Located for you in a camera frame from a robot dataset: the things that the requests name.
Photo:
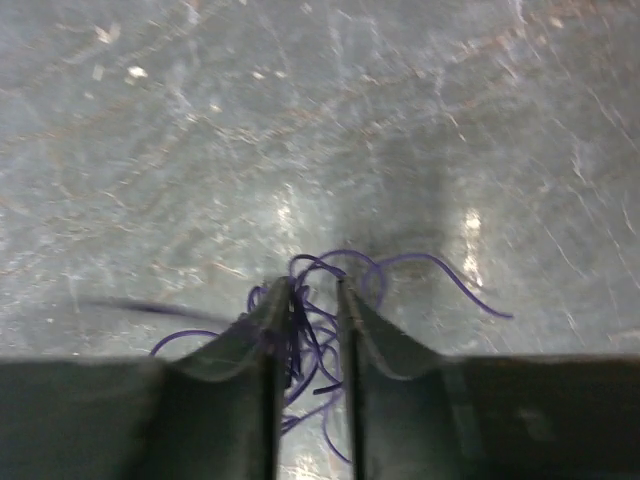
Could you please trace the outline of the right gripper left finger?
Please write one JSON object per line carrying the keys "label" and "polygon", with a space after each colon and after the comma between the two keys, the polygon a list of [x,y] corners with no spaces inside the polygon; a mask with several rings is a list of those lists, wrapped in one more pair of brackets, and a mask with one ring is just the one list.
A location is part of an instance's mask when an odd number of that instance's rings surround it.
{"label": "right gripper left finger", "polygon": [[273,479],[291,332],[290,283],[176,360],[1,364],[5,479]]}

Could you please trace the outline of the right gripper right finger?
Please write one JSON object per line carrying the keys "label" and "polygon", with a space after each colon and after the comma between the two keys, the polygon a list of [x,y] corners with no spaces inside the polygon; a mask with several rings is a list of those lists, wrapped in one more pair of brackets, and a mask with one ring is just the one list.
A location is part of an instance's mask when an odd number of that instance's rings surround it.
{"label": "right gripper right finger", "polygon": [[635,354],[441,354],[337,285],[357,479],[635,479]]}

